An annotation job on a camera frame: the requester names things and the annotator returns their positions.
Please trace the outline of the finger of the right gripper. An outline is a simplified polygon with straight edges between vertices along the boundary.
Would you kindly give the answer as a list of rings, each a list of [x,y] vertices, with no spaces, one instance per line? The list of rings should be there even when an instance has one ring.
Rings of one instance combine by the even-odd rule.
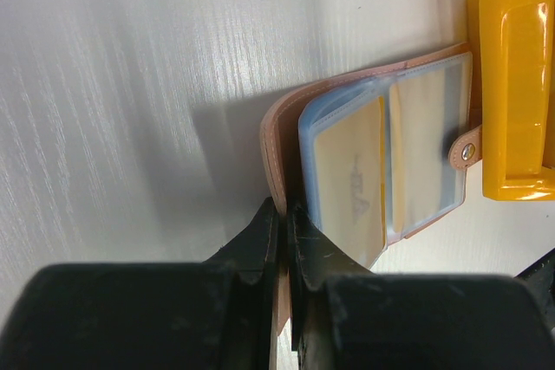
[[[516,275],[536,296],[554,296],[554,256],[550,250],[539,260]]]

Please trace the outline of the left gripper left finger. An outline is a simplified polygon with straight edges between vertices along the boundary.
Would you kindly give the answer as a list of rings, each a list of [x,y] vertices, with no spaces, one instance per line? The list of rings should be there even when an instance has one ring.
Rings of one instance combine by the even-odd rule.
[[[11,369],[272,369],[278,213],[200,263],[40,269],[8,319]]]

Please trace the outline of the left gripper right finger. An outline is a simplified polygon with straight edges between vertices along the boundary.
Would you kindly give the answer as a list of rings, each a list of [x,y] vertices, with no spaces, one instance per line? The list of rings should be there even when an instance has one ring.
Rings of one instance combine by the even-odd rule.
[[[302,369],[553,368],[554,296],[536,296],[516,276],[377,275],[300,204],[286,230]]]

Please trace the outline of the gold credit card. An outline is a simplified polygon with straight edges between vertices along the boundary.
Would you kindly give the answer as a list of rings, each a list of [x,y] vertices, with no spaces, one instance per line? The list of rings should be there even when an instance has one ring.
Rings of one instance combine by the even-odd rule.
[[[314,143],[320,230],[368,268],[386,245],[383,223],[382,100],[317,135]]]
[[[460,68],[405,77],[389,89],[393,230],[403,236],[463,200],[463,174],[447,161],[466,125],[468,82]]]

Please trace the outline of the tan leather card holder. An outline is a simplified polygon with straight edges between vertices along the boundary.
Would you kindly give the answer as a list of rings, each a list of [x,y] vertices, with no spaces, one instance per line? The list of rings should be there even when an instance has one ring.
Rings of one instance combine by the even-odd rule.
[[[450,165],[463,174],[463,200],[451,210],[453,211],[465,201],[468,167],[479,160],[476,150],[462,141],[470,127],[472,114],[473,55],[467,43],[455,44],[406,61],[365,68],[316,81],[289,92],[270,107],[261,123],[260,142],[271,196],[278,213],[285,221],[286,242],[287,215],[290,208],[296,204],[300,204],[306,210],[310,221],[320,230],[314,152],[317,135],[376,99],[382,100],[382,214],[386,237],[385,248],[379,257],[390,245],[412,237],[451,212],[406,236],[393,230],[389,89],[405,77],[456,67],[463,70],[467,77],[468,93],[466,125],[457,134],[447,153]],[[379,257],[370,267],[363,267],[370,271]]]

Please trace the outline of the yellow plastic bin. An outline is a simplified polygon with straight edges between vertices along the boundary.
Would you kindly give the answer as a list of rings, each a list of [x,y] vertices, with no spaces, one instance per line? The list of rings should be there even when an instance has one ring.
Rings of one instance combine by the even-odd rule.
[[[554,0],[467,0],[482,193],[554,198]]]

